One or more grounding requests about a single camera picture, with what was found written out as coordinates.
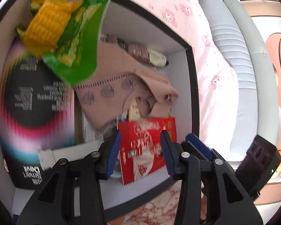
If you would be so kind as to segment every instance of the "yellow corn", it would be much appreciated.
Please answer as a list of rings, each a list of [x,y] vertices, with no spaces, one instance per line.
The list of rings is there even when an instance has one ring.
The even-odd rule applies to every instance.
[[[23,44],[36,56],[54,51],[72,13],[81,4],[66,0],[44,0],[25,31]]]

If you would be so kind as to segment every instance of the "book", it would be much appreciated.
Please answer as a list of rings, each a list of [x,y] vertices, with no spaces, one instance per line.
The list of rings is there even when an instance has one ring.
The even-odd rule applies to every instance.
[[[0,143],[15,187],[36,189],[46,175],[38,151],[74,146],[74,91],[15,39],[0,84]]]
[[[120,164],[123,185],[145,177],[165,165],[160,146],[160,132],[167,130],[177,141],[175,118],[143,119],[119,122],[121,132]]]

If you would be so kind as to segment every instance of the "pink towel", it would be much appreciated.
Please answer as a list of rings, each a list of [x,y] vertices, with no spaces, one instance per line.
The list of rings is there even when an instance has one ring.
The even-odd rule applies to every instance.
[[[128,110],[135,98],[142,116],[168,117],[178,97],[165,75],[145,68],[117,45],[102,42],[94,74],[75,90],[94,128]]]

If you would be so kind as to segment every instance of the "metal screw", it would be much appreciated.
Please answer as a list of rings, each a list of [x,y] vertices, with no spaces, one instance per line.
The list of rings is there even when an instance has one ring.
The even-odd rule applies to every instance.
[[[92,157],[97,158],[100,156],[100,153],[98,151],[92,152]]]
[[[63,158],[59,160],[59,165],[64,165],[67,163],[67,159]]]
[[[188,152],[182,152],[181,156],[184,158],[189,158],[191,155]]]
[[[223,161],[221,159],[216,159],[214,161],[217,165],[222,165],[223,164]]]

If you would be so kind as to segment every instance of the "white label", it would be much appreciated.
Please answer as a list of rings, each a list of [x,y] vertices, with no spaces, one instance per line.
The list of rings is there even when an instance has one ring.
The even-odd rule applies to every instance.
[[[148,52],[149,52],[150,62],[152,64],[154,64],[157,67],[164,67],[165,66],[165,64],[167,62],[167,59],[166,59],[165,55],[163,55],[159,52],[156,52],[154,50],[151,50],[151,49],[148,49]]]

